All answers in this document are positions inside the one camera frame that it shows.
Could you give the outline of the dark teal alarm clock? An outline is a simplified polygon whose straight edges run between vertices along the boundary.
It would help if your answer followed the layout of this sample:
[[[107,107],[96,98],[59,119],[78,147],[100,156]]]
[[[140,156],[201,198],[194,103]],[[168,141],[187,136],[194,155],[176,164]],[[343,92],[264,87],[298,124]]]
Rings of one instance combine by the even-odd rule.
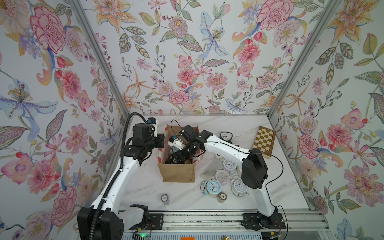
[[[230,132],[220,132],[220,139],[227,143],[232,143],[233,134]]]

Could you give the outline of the burlap canvas bag red trim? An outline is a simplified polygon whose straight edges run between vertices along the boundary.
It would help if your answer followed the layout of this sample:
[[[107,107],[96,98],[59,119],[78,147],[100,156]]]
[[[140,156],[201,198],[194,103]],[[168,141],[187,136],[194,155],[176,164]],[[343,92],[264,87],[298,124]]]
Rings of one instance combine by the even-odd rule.
[[[174,163],[173,147],[169,145],[169,140],[180,140],[184,147],[189,142],[180,134],[182,127],[167,125],[164,130],[165,147],[157,150],[158,168],[160,170],[163,182],[170,183],[194,183],[195,170],[198,162],[201,162],[204,157],[199,156],[202,151],[198,150],[194,156],[187,158],[184,163]]]

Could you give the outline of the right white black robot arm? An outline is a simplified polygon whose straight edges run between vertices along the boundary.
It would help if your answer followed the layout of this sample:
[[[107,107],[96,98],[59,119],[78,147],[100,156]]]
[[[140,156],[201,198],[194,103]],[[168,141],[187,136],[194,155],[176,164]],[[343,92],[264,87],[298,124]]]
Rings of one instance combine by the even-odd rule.
[[[169,138],[171,162],[183,164],[197,153],[217,154],[232,161],[241,169],[241,180],[250,189],[257,202],[259,219],[274,223],[278,220],[279,211],[270,198],[266,180],[268,167],[260,150],[251,150],[230,144],[209,131],[194,130],[191,126],[184,127],[179,134]]]

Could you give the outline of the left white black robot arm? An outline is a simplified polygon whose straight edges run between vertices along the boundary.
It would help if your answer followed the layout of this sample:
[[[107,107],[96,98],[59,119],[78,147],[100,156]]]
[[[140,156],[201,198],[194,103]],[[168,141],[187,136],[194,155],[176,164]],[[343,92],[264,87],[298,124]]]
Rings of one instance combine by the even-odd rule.
[[[164,146],[164,135],[157,132],[155,118],[133,126],[133,137],[123,147],[123,157],[113,177],[91,206],[81,208],[77,215],[82,240],[120,240],[125,230],[145,225],[148,220],[145,207],[120,211],[120,205],[128,183],[139,167],[154,149]]]

